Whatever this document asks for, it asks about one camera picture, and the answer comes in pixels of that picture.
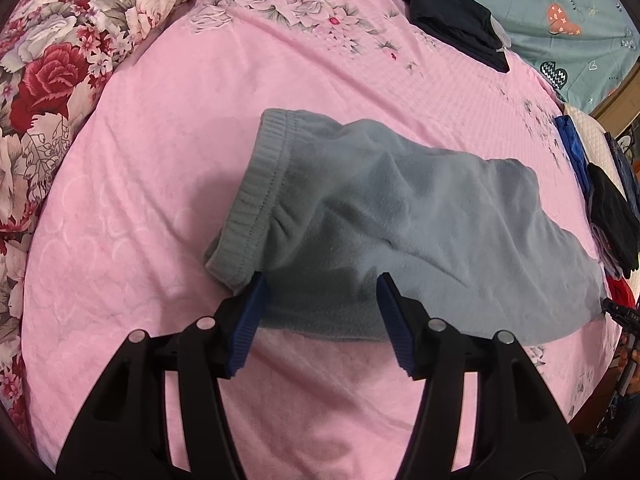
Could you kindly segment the grey fleece pants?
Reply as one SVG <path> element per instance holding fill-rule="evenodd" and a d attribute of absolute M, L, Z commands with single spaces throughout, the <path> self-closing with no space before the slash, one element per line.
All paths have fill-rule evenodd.
<path fill-rule="evenodd" d="M 266 327 L 383 340 L 383 273 L 462 332 L 526 346 L 600 315 L 599 263 L 544 212 L 514 159 L 427 148 L 380 122 L 306 110 L 262 114 L 209 274 L 232 292 L 262 274 Z"/>

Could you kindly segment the black garment in pile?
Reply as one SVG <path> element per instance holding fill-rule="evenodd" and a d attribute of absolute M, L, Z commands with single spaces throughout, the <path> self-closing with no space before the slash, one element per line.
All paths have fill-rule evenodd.
<path fill-rule="evenodd" d="M 591 183 L 589 219 L 604 237 L 623 278 L 639 269 L 639 220 L 602 168 L 587 165 Z"/>

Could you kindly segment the pink floral bed sheet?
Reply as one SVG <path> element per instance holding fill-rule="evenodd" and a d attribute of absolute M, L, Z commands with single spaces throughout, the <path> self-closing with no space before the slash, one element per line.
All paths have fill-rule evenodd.
<path fill-rule="evenodd" d="M 195 0 L 122 63 L 58 170 L 27 260 L 23 356 L 36 449 L 54 466 L 125 336 L 182 330 L 227 292 L 204 254 L 266 108 L 382 122 L 413 142 L 516 158 L 548 216 L 596 244 L 551 89 L 515 53 L 501 75 L 427 40 L 401 0 Z M 251 479 L 391 479 L 422 386 L 392 347 L 256 334 L 223 382 Z"/>

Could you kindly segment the blue garment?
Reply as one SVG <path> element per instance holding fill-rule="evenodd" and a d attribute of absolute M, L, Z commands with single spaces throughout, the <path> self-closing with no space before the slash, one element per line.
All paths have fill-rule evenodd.
<path fill-rule="evenodd" d="M 553 118 L 553 122 L 559 131 L 560 138 L 574 170 L 582 195 L 585 200 L 588 200 L 591 193 L 588 162 L 584 147 L 582 146 L 582 140 L 579 139 L 574 122 L 568 115 L 555 117 Z"/>

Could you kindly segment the white textured cloth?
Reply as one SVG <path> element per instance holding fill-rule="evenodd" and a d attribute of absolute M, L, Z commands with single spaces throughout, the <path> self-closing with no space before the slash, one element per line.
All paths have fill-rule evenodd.
<path fill-rule="evenodd" d="M 626 197 L 620 174 L 617 171 L 614 158 L 605 139 L 604 128 L 590 115 L 568 103 L 564 104 L 564 112 L 574 122 L 588 162 L 599 166 L 620 191 L 620 194 Z"/>

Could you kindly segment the wooden headboard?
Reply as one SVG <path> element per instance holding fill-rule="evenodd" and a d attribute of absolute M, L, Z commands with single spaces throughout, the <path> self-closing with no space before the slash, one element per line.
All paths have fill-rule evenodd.
<path fill-rule="evenodd" d="M 623 133 L 639 116 L 639 63 L 590 115 L 613 136 Z"/>

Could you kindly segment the red floral quilt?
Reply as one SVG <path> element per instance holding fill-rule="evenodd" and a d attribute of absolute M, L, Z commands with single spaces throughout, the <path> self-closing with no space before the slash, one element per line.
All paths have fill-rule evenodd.
<path fill-rule="evenodd" d="M 114 70 L 186 0 L 1 0 L 1 405 L 28 437 L 21 324 L 39 211 Z"/>

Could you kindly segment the teal heart pattern pillow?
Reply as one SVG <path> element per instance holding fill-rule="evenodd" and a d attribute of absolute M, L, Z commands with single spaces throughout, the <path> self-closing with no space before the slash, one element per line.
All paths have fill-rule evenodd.
<path fill-rule="evenodd" d="M 631 72 L 639 29 L 620 0 L 475 0 L 558 95 L 590 113 Z"/>

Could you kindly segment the folded black garment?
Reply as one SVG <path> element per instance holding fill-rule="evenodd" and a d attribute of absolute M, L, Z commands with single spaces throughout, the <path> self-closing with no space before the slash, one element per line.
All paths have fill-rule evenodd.
<path fill-rule="evenodd" d="M 491 12 L 475 0 L 401 0 L 410 24 L 498 73 L 509 73 L 511 41 Z"/>

